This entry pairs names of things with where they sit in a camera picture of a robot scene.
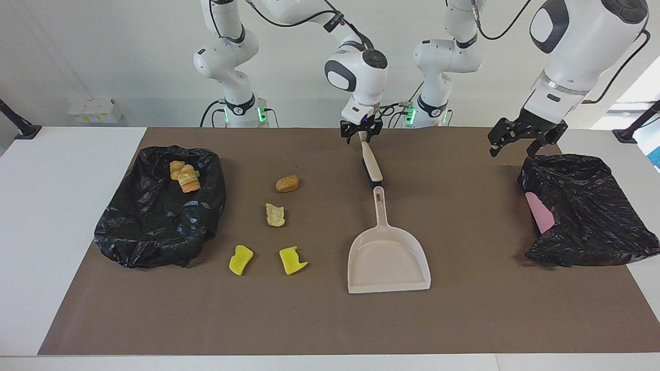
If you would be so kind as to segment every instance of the white table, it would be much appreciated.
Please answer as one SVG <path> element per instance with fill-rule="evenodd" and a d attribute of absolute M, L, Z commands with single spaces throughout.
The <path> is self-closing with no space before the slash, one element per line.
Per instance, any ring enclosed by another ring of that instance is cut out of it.
<path fill-rule="evenodd" d="M 144 128 L 45 127 L 34 140 L 16 141 L 0 157 L 0 354 L 4 355 L 0 358 L 0 370 L 660 368 L 660 353 L 36 356 L 89 247 L 96 221 L 112 198 L 144 132 Z M 569 130 L 560 148 L 564 153 L 602 158 L 646 226 L 660 233 L 660 174 L 637 146 L 618 143 L 608 131 Z M 660 258 L 628 268 L 660 318 Z"/>

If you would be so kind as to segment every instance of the blue object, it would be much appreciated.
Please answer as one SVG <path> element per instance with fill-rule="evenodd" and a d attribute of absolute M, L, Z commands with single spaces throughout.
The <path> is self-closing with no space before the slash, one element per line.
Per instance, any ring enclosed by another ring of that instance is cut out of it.
<path fill-rule="evenodd" d="M 653 152 L 648 155 L 649 160 L 660 168 L 660 147 L 657 147 Z"/>

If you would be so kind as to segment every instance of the white wall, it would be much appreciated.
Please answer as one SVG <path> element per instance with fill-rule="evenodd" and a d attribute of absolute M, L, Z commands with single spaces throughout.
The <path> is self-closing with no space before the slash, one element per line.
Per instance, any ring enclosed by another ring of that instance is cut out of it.
<path fill-rule="evenodd" d="M 591 127 L 660 54 L 660 0 L 647 1 L 652 11 L 648 28 L 656 36 L 601 104 L 570 114 L 572 127 Z M 522 2 L 491 0 L 482 14 L 486 32 L 504 29 Z M 517 117 L 546 63 L 527 32 L 541 3 L 533 1 L 505 38 L 480 38 L 486 60 L 478 73 L 452 76 L 452 125 L 488 126 L 502 116 Z M 412 61 L 416 43 L 448 38 L 442 0 L 334 4 L 387 55 L 390 78 L 383 102 L 407 99 L 421 81 Z M 240 8 L 245 26 L 261 44 L 241 69 L 256 93 L 278 110 L 280 124 L 336 126 L 348 97 L 323 76 L 323 63 L 337 46 L 333 39 L 316 24 L 276 28 L 243 1 Z M 0 32 L 0 97 L 34 123 L 70 124 L 67 100 L 84 96 L 71 71 L 95 97 L 115 99 L 125 114 L 122 125 L 197 125 L 206 105 L 222 96 L 219 85 L 198 75 L 192 64 L 193 53 L 214 37 L 204 25 L 198 0 L 4 0 Z M 53 56 L 57 51 L 64 61 Z M 604 76 L 597 92 L 610 76 Z"/>

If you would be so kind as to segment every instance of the dustpan handle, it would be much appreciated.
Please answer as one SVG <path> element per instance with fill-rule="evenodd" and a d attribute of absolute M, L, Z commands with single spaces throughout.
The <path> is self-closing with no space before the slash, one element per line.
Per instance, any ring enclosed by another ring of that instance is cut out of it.
<path fill-rule="evenodd" d="M 374 204 L 376 205 L 377 226 L 389 226 L 385 209 L 385 190 L 380 186 L 374 188 Z"/>

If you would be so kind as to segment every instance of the dustpan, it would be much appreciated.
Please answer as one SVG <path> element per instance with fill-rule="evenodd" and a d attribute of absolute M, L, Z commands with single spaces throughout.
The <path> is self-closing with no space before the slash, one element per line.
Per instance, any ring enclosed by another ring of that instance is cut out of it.
<path fill-rule="evenodd" d="M 348 293 L 427 290 L 431 272 L 419 241 L 387 223 L 385 190 L 374 188 L 376 227 L 362 232 L 348 253 Z"/>

